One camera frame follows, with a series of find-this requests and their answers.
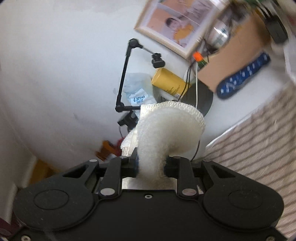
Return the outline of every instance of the child's dark hair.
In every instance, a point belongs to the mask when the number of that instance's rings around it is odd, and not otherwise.
[[[169,27],[173,21],[176,21],[176,19],[174,19],[174,18],[168,18],[168,19],[165,21],[165,24]]]

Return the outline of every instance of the picture frame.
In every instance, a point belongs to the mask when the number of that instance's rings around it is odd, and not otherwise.
[[[189,59],[230,0],[148,0],[134,29]]]

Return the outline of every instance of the orange cap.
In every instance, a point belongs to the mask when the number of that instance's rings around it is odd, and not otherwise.
[[[200,54],[200,52],[195,52],[195,53],[193,54],[193,58],[194,58],[197,62],[200,62],[200,61],[203,60],[203,57],[202,57],[202,55]]]

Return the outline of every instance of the fuzzy white cloth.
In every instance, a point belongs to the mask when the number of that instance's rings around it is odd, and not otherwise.
[[[123,188],[175,189],[176,181],[163,173],[166,157],[195,148],[204,130],[203,115],[191,105],[142,105],[138,125],[121,145],[124,156],[138,147],[139,173],[136,178],[124,180]]]

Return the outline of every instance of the white label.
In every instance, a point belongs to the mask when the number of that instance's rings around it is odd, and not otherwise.
[[[130,96],[131,105],[139,106],[143,104],[147,98],[148,94],[145,92],[145,90],[140,89],[137,93]]]

